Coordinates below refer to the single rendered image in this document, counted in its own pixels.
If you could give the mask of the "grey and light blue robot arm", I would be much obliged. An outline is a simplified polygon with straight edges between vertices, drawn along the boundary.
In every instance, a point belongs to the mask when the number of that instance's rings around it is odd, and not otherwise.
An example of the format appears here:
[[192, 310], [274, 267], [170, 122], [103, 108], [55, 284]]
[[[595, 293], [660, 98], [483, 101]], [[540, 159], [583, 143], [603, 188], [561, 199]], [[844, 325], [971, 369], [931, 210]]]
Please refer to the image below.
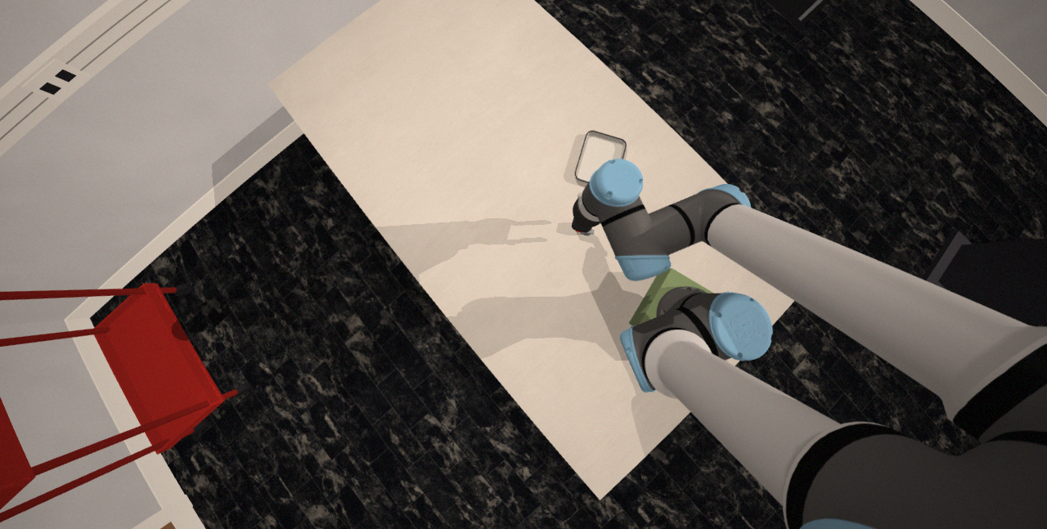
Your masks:
[[628, 280], [703, 241], [935, 392], [983, 443], [946, 455], [882, 424], [838, 424], [726, 361], [768, 350], [756, 299], [671, 289], [658, 317], [620, 334], [636, 379], [690, 410], [783, 506], [786, 528], [1047, 529], [1047, 325], [751, 208], [737, 186], [652, 213], [642, 189], [638, 167], [616, 158], [581, 196]]

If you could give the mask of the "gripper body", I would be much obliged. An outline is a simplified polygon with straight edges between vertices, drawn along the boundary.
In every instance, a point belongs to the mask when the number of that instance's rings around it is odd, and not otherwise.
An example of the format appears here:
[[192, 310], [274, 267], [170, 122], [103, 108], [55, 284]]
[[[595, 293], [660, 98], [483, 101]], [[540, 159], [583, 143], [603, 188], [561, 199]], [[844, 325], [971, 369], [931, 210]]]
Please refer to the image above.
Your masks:
[[586, 206], [582, 203], [581, 193], [578, 193], [578, 199], [573, 204], [572, 228], [575, 232], [591, 232], [593, 226], [600, 224], [600, 221], [587, 212]]

